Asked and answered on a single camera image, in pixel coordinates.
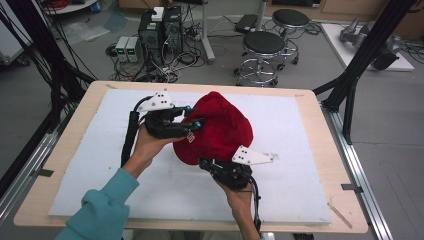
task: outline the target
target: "concrete floor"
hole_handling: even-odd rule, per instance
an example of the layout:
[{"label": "concrete floor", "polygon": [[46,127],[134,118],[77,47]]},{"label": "concrete floor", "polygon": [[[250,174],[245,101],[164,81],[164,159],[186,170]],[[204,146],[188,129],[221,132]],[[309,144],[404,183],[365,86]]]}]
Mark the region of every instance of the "concrete floor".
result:
[{"label": "concrete floor", "polygon": [[[110,9],[98,14],[79,11],[60,18],[64,24],[89,19],[87,24],[94,27],[105,25],[113,14]],[[210,20],[209,29],[224,21],[224,18]],[[107,80],[114,73],[113,63],[105,55],[105,49],[115,43],[119,36],[137,33],[137,21],[127,19],[122,26],[95,41],[72,45],[98,79]],[[210,35],[235,34],[232,28],[231,24],[222,23],[217,30],[226,31]],[[295,41],[301,49],[299,64],[287,64],[278,73],[278,88],[314,89],[343,72],[342,64],[322,33],[318,36],[304,34]],[[183,70],[177,83],[236,84],[237,77],[233,75],[233,70],[243,60],[242,38],[210,38],[210,42],[216,55],[215,62]],[[59,41],[58,45],[65,49],[63,42]],[[70,59],[69,53],[65,52],[65,56]],[[424,239],[424,135],[421,133],[421,129],[424,129],[424,107],[421,104],[424,100],[424,66],[407,54],[403,53],[403,56],[415,67],[414,71],[366,71],[362,75],[357,86],[352,140],[393,239]],[[278,64],[278,61],[271,60],[271,63]],[[0,176],[3,176],[48,113],[49,92],[48,85],[33,65],[12,65],[0,72]],[[317,98],[324,100],[327,95],[324,93]],[[13,215],[18,207],[19,201],[0,226],[1,239],[53,239],[60,231],[15,226]],[[371,230],[362,235],[314,236],[318,240],[375,239]],[[277,234],[276,239],[293,237],[290,234]]]}]

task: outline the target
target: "wooden table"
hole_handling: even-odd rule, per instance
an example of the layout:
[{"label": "wooden table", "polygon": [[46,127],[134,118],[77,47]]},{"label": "wooden table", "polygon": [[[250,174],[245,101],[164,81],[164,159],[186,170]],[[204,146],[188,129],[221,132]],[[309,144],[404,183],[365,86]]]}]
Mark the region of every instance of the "wooden table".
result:
[{"label": "wooden table", "polygon": [[[64,226],[68,217],[48,216],[48,211],[59,189],[69,161],[95,115],[108,89],[138,89],[175,92],[218,91],[222,94],[253,94],[294,97],[304,123],[309,145],[332,223],[329,225],[279,225],[262,224],[264,232],[334,232],[365,233],[368,225],[353,191],[345,191],[341,184],[350,183],[331,132],[324,119],[316,96],[309,90],[228,87],[211,85],[157,84],[97,81],[91,84],[60,137],[44,169],[54,171],[51,177],[39,176],[18,210],[14,222],[19,226]],[[180,229],[180,230],[238,230],[235,222],[196,222],[129,219],[127,228],[132,229]]]}]

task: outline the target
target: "baseball cap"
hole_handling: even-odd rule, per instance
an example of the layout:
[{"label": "baseball cap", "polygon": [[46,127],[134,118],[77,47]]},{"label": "baseball cap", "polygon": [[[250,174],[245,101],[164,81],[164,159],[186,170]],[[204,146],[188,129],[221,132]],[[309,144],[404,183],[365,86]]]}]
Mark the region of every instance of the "baseball cap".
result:
[{"label": "baseball cap", "polygon": [[177,157],[188,165],[197,165],[198,157],[230,162],[240,145],[249,147],[253,130],[249,120],[218,92],[200,98],[195,111],[182,122],[204,118],[203,128],[174,142]]}]

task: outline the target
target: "human hand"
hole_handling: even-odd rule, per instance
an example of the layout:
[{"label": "human hand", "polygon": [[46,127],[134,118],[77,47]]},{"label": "human hand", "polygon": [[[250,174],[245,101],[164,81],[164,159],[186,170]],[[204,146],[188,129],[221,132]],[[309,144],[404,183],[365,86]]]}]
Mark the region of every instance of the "human hand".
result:
[{"label": "human hand", "polygon": [[218,181],[216,183],[224,190],[225,195],[227,195],[228,205],[230,205],[233,217],[240,228],[243,239],[258,240],[260,236],[250,213],[253,194],[252,184],[248,184],[242,190],[232,190]]},{"label": "human hand", "polygon": [[138,136],[134,147],[134,152],[125,165],[122,167],[135,178],[148,167],[153,158],[162,150],[162,148],[172,142],[182,140],[183,138],[157,139],[151,136],[142,124],[138,129]]}]

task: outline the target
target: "black stool seat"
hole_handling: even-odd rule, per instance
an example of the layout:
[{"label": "black stool seat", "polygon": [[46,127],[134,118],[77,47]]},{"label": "black stool seat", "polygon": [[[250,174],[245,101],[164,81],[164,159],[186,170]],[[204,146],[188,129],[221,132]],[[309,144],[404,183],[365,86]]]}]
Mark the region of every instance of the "black stool seat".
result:
[{"label": "black stool seat", "polygon": [[272,21],[280,27],[303,27],[309,23],[309,18],[296,10],[280,9],[272,14]]},{"label": "black stool seat", "polygon": [[243,38],[246,48],[259,54],[275,54],[284,48],[284,41],[276,34],[256,31],[248,33]]}]

